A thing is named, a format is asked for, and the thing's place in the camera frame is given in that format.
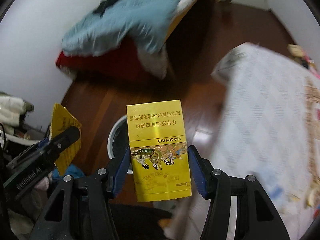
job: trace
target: blue blanket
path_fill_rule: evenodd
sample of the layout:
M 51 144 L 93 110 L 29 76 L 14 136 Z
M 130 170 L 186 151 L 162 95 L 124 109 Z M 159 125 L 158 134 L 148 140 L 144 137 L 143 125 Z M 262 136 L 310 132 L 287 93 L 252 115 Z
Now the blue blanket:
M 100 56 L 129 35 L 149 53 L 159 52 L 179 0 L 119 0 L 100 18 L 88 14 L 62 39 L 65 55 Z

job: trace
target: yellow cigarette pack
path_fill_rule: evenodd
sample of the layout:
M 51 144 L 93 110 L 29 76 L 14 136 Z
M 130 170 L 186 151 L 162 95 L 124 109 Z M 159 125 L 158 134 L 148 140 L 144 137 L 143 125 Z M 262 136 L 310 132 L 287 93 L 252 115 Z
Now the yellow cigarette pack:
M 180 100 L 127 106 L 127 116 L 138 201 L 191 196 Z

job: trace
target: black cable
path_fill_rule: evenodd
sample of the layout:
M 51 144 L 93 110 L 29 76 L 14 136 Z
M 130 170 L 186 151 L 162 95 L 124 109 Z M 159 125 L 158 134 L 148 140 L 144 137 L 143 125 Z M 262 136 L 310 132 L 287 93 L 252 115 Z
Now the black cable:
M 3 142 L 2 150 L 4 150 L 5 143 L 6 143 L 6 139 L 5 139 L 5 131 L 4 131 L 4 126 L 3 126 L 3 124 L 2 124 L 2 123 L 0 123 L 0 126 L 1 126 L 2 131 L 3 131 L 3 140 L 4 140 L 4 142 Z

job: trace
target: yellow box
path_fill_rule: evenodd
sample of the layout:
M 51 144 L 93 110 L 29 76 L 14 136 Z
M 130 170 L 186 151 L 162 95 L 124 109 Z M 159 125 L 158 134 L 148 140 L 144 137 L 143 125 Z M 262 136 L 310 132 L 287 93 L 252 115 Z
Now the yellow box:
M 191 196 L 180 100 L 127 106 L 127 116 L 138 201 Z
M 70 114 L 65 107 L 63 107 L 61 104 L 55 103 L 53 107 L 49 139 L 52 140 L 70 126 L 77 127 L 81 132 L 80 122 L 72 114 Z M 81 136 L 75 143 L 60 153 L 59 158 L 55 161 L 55 165 L 58 168 L 60 176 L 64 175 L 66 169 L 71 164 L 80 148 Z

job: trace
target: red cloth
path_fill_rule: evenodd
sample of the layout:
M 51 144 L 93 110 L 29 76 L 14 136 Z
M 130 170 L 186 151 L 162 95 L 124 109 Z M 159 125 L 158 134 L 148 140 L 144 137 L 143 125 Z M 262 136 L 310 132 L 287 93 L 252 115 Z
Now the red cloth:
M 58 68 L 66 66 L 76 70 L 96 71 L 109 77 L 134 82 L 152 78 L 141 66 L 134 41 L 127 37 L 122 40 L 118 49 L 111 50 L 99 57 L 67 57 L 61 52 L 56 60 L 56 66 Z

